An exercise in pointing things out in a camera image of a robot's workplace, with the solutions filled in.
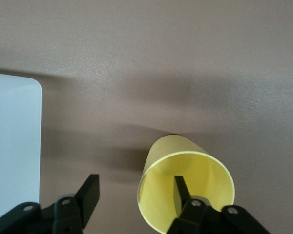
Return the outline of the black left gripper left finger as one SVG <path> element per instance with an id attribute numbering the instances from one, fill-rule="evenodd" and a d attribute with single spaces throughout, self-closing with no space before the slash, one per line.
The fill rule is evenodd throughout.
<path id="1" fill-rule="evenodd" d="M 74 195 L 42 209 L 25 202 L 0 217 L 0 234 L 82 234 L 100 198 L 98 174 L 91 174 Z"/>

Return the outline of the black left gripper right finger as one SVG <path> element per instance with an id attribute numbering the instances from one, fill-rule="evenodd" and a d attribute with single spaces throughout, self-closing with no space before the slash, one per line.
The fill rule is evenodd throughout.
<path id="1" fill-rule="evenodd" d="M 204 197 L 191 196 L 181 175 L 174 177 L 174 205 L 177 217 L 168 234 L 268 234 L 246 209 L 237 205 L 215 210 Z"/>

